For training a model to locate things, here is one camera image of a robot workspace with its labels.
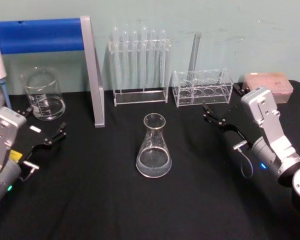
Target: wire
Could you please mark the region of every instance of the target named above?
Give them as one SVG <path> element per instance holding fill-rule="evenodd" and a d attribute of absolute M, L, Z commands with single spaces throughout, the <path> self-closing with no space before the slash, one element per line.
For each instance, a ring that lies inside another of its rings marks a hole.
<path fill-rule="evenodd" d="M 246 179 L 250 179 L 252 178 L 252 176 L 254 175 L 254 167 L 252 166 L 252 163 L 250 161 L 250 159 L 242 152 L 241 148 L 238 147 L 238 152 L 244 157 L 241 159 L 241 166 L 240 166 L 240 170 L 241 170 L 241 174 L 246 178 Z M 249 176 L 247 176 L 244 172 L 244 159 L 247 160 L 248 164 L 250 165 L 250 169 L 251 169 L 251 174 Z"/>
<path fill-rule="evenodd" d="M 27 181 L 28 180 L 28 178 L 30 178 L 31 177 L 31 175 L 35 172 L 35 168 L 32 168 L 31 169 L 31 171 L 29 172 L 29 174 L 25 177 L 25 178 L 23 178 L 23 177 L 21 177 L 21 176 L 19 176 L 18 177 L 18 179 L 20 179 L 22 182 L 25 182 L 25 181 Z"/>

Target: silver arm segment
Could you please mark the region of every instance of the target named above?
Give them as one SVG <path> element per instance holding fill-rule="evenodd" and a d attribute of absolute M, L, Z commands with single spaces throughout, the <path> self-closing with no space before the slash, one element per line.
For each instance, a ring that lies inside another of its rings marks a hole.
<path fill-rule="evenodd" d="M 265 87 L 258 87 L 243 96 L 241 102 L 261 130 L 262 138 L 252 147 L 254 154 L 268 164 L 277 178 L 293 176 L 300 168 L 300 156 L 281 127 L 280 112 L 272 92 Z"/>
<path fill-rule="evenodd" d="M 0 172 L 9 159 L 18 129 L 26 123 L 26 118 L 7 107 L 0 109 Z"/>

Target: blue led light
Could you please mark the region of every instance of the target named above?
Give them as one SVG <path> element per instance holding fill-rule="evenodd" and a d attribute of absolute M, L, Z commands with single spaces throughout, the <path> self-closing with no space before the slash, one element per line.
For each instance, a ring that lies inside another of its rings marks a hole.
<path fill-rule="evenodd" d="M 263 169 L 267 169 L 267 166 L 264 165 L 263 163 L 260 163 L 260 166 L 261 166 L 261 168 L 263 168 Z"/>

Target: glass beaker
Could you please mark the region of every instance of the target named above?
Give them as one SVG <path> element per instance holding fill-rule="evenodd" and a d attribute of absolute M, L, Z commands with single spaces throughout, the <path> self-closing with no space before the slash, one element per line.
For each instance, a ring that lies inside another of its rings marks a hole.
<path fill-rule="evenodd" d="M 148 178 L 159 178 L 169 172 L 171 157 L 163 136 L 165 118 L 158 113 L 150 113 L 143 119 L 146 134 L 136 157 L 136 168 Z"/>
<path fill-rule="evenodd" d="M 39 120 L 54 120 L 66 110 L 56 76 L 53 68 L 36 66 L 20 77 L 33 115 Z"/>

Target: pipette tip box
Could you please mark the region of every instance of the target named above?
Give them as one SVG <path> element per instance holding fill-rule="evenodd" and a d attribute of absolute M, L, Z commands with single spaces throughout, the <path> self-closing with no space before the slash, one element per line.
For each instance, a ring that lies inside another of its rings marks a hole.
<path fill-rule="evenodd" d="M 243 89 L 252 91 L 259 86 L 269 88 L 277 104 L 287 103 L 294 90 L 282 72 L 252 72 L 244 76 Z"/>

